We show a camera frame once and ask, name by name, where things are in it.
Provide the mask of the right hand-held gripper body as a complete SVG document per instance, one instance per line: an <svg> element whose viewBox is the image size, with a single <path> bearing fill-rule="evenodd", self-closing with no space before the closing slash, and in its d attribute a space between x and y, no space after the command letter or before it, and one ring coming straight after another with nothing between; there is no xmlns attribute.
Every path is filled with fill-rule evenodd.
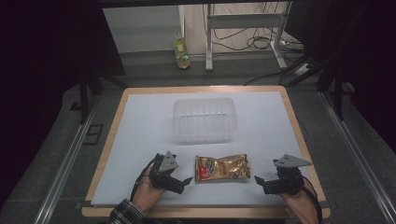
<svg viewBox="0 0 396 224"><path fill-rule="evenodd" d="M310 166L311 162L288 154L281 159L274 160L278 180L264 181L262 187L265 194L294 195L304 185L300 167Z"/></svg>

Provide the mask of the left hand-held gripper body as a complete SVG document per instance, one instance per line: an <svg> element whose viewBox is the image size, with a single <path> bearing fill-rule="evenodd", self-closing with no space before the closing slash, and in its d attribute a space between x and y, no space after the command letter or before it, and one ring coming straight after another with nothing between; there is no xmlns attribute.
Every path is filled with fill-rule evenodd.
<svg viewBox="0 0 396 224"><path fill-rule="evenodd" d="M181 194L185 183L171 176L177 167L175 156L170 151L165 155L157 154L148 175L151 185L155 189L166 189Z"/></svg>

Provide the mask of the person's right hand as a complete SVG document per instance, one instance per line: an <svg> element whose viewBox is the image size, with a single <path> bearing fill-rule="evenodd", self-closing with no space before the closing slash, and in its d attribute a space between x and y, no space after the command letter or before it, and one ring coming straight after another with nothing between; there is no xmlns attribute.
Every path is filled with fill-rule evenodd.
<svg viewBox="0 0 396 224"><path fill-rule="evenodd" d="M310 197L303 190L300 190L294 195L280 194L280 197L293 215L299 219L315 216L317 214L317 210Z"/></svg>

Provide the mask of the person's left hand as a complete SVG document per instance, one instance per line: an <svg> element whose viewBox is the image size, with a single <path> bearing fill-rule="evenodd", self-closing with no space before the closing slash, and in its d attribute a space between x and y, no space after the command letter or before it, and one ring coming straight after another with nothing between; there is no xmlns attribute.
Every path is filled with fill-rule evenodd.
<svg viewBox="0 0 396 224"><path fill-rule="evenodd" d="M132 199L133 205L143 213L153 207L164 193L164 189L156 189L151 185L151 181L149 179L150 170L151 167L149 167L143 175Z"/></svg>

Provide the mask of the gold snack packet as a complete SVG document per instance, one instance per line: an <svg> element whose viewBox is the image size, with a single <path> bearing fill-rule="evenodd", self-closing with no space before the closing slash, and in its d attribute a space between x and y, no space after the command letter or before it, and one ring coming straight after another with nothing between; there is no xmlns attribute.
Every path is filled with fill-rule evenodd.
<svg viewBox="0 0 396 224"><path fill-rule="evenodd" d="M195 159L195 180L197 182L249 178L250 166L246 154L223 158L197 156Z"/></svg>

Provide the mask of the white table mat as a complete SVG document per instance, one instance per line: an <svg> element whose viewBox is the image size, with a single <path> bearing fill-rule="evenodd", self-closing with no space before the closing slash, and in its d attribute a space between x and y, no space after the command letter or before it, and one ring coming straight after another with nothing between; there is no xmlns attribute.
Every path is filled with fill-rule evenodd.
<svg viewBox="0 0 396 224"><path fill-rule="evenodd" d="M174 103L181 99L231 98L236 127L230 140L188 144L177 139ZM197 156L222 158L247 155L252 176L276 178L274 159L289 154L300 158L303 148L291 126L286 104L278 91L227 93L131 94L127 98L106 168L93 195L93 205L116 205L131 196L134 182L158 153L175 154L172 176L195 176Z"/></svg>

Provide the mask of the clear plastic container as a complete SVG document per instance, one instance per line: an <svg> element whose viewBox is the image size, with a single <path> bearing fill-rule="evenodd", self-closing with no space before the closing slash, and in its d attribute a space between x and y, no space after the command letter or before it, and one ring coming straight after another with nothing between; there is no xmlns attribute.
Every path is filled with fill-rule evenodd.
<svg viewBox="0 0 396 224"><path fill-rule="evenodd" d="M174 103L174 131L183 144L229 141L236 124L234 102L229 97L181 99Z"/></svg>

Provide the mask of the black metal stand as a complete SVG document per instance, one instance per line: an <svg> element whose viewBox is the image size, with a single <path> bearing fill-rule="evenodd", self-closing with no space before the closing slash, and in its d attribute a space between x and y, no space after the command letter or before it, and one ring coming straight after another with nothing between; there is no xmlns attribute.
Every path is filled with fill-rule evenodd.
<svg viewBox="0 0 396 224"><path fill-rule="evenodd" d="M330 88L330 85L334 83L332 108L336 116L340 120L343 120L344 119L342 113L343 75L342 75L342 68L338 64L337 56L329 56L326 60L322 61L318 65L309 69L307 72L303 73L299 77L287 83L283 82L283 78L285 75L293 73L297 69L297 66L300 65L301 63L304 63L309 57L310 54L306 52L299 59L297 59L292 65L282 69L281 78L279 79L278 84L284 87L292 87L302 82L303 80L312 77L318 72L322 72L322 75L320 76L316 84L317 90L326 91L327 89Z"/></svg>

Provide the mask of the black tripod stand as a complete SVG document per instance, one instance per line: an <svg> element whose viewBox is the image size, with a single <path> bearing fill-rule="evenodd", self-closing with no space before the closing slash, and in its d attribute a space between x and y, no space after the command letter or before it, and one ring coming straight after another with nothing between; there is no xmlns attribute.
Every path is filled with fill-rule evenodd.
<svg viewBox="0 0 396 224"><path fill-rule="evenodd" d="M129 86L126 83L116 79L113 76L109 76L99 72L94 74L88 74L86 72L82 72L81 75L79 76L80 105L78 105L77 102L74 102L71 106L71 110L81 111L81 119L80 119L81 124L85 123L85 121L88 119L90 112L88 90L91 90L93 95L99 95L104 90L104 87L99 80L100 77L103 77L104 79L112 82L113 84L121 87L124 90L129 88Z"/></svg>

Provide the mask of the yellow-green plastic bottle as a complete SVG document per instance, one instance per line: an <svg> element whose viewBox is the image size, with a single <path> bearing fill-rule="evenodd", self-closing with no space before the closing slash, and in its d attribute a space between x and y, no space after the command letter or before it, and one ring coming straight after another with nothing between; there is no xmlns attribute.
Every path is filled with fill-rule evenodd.
<svg viewBox="0 0 396 224"><path fill-rule="evenodd" d="M190 56L187 50L185 38L181 35L179 31L175 31L173 46L176 55L177 66L180 69L187 69L191 64Z"/></svg>

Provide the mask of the dark curtain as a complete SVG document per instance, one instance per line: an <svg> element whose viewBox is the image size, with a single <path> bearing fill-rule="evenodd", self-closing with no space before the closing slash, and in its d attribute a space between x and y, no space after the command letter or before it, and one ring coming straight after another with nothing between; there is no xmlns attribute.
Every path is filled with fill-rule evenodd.
<svg viewBox="0 0 396 224"><path fill-rule="evenodd" d="M396 152L396 0L294 0L286 32L324 64L317 87L349 83L352 103Z"/></svg>
<svg viewBox="0 0 396 224"><path fill-rule="evenodd" d="M82 75L121 76L100 0L0 0L0 206Z"/></svg>

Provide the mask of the aluminium floor rail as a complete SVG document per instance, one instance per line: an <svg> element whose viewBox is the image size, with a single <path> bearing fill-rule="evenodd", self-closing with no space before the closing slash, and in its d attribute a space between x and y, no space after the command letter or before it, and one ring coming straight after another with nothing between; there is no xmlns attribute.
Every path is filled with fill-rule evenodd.
<svg viewBox="0 0 396 224"><path fill-rule="evenodd" d="M96 107L100 100L100 96L93 96L90 104L89 109L90 112L88 113L88 117L86 120L79 125L78 131L73 139L73 142L69 149L67 149L64 159L58 169L56 176L54 177L47 195L41 204L35 220L33 224L49 224L54 209L57 205L57 202L60 199L60 196L64 190L65 183L70 175L72 167L75 163L75 160L78 156L80 148L82 146L83 140L86 136L86 133L89 130L89 127L92 123L92 118L96 111Z"/></svg>
<svg viewBox="0 0 396 224"><path fill-rule="evenodd" d="M359 147L357 141L348 129L347 124L343 120L341 120L339 116L335 113L331 97L328 93L321 91L318 93L318 95L324 102L332 121L334 122L336 128L344 139L349 154L352 157L352 160L355 162L366 185L372 192L375 198L375 202L379 206L379 209L384 215L387 223L396 224L396 205L391 200L386 189L379 181L378 177L375 175L368 161L363 156L361 148Z"/></svg>

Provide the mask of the white metal desk frame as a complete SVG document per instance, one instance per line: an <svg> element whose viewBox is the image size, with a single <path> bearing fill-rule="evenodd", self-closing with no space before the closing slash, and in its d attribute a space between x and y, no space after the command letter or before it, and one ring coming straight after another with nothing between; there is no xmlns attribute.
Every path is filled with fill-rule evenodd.
<svg viewBox="0 0 396 224"><path fill-rule="evenodd" d="M287 17L290 12L291 2L288 2L280 13L254 13L254 14L214 14L212 4L207 5L206 13L206 49L205 70L213 70L212 31L214 29L238 29L238 28L276 28L276 37L270 41L270 47L276 57L281 70L287 65L280 53L280 39L286 26Z"/></svg>

